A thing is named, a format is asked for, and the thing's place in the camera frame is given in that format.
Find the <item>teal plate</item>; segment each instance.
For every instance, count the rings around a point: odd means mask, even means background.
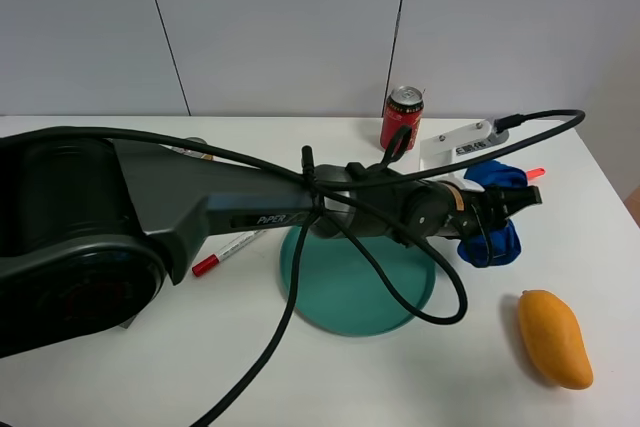
[[[299,228],[287,234],[280,250],[280,274],[287,293]],[[391,283],[418,309],[426,305],[435,284],[435,262],[417,248],[407,249],[386,237],[360,239]],[[409,322],[373,267],[347,239],[309,235],[302,251],[296,307],[322,329],[364,337],[383,334]]]

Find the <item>soda can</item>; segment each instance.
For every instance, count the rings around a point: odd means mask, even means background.
[[[411,150],[416,143],[420,117],[424,110],[422,92],[415,87],[398,87],[394,89],[384,105],[382,116],[382,132],[380,145],[386,149],[394,134],[403,125],[411,127],[411,141],[407,150]]]
[[[200,137],[187,137],[185,140],[207,145],[207,141]],[[203,154],[202,152],[196,152],[195,150],[183,149],[181,147],[170,147],[170,149],[178,152],[179,154],[188,155],[189,157],[194,157],[196,159],[213,160],[213,155]]]

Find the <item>table surface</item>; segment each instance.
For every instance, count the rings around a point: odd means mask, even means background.
[[[424,119],[422,138],[469,120]],[[517,140],[549,127],[533,122]],[[0,136],[54,125],[95,125],[197,136],[299,169],[381,157],[380,119],[5,117]],[[396,168],[418,169],[418,149]],[[455,326],[413,320],[373,338],[328,334],[292,319],[269,365],[216,425],[627,426],[640,414],[640,230],[574,131],[503,159],[536,181],[544,204],[518,214],[523,244],[510,266],[474,269],[455,242],[435,245],[458,269],[469,313]],[[128,330],[114,328],[0,360],[0,420],[14,427],[186,426],[231,388],[282,314],[277,280],[285,230],[269,231],[200,279],[160,295]],[[197,260],[233,236],[210,238]],[[523,290],[546,289],[574,310],[595,373],[581,392],[544,385],[515,324]],[[426,310],[455,308],[439,276]]]

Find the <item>blue cloth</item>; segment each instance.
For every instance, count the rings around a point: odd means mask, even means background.
[[[470,167],[465,179],[472,180],[487,187],[497,185],[499,187],[526,187],[527,174],[515,167],[510,167],[496,160],[482,162]],[[507,265],[518,258],[522,247],[516,233],[513,222],[507,221],[507,226],[501,230],[493,230],[489,233],[493,243],[493,260],[491,265]],[[472,237],[467,242],[472,256],[465,249],[462,242],[458,245],[458,255],[466,262],[472,263],[471,258],[481,264],[487,263],[487,244],[482,235]]]

